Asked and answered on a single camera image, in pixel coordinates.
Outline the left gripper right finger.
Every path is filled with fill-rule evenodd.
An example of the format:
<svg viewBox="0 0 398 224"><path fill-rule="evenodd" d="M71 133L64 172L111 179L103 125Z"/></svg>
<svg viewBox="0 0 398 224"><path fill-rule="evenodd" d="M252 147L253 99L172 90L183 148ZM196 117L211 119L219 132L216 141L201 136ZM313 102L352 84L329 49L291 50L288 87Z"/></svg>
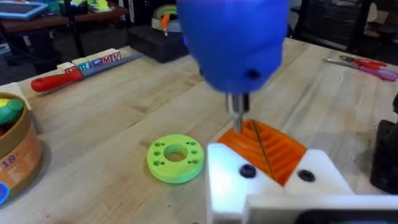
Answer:
<svg viewBox="0 0 398 224"><path fill-rule="evenodd" d="M353 195L328 155L258 121L252 128L264 158L257 166L293 195Z"/></svg>

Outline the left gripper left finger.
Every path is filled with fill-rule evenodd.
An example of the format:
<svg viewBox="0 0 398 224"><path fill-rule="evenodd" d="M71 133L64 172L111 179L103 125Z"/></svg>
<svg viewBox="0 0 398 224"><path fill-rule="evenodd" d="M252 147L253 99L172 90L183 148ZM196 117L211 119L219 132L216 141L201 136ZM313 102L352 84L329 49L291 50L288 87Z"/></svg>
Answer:
<svg viewBox="0 0 398 224"><path fill-rule="evenodd" d="M240 133L231 128L207 146L207 223L241 223L248 195L284 193L269 177L258 130L253 120L246 120Z"/></svg>

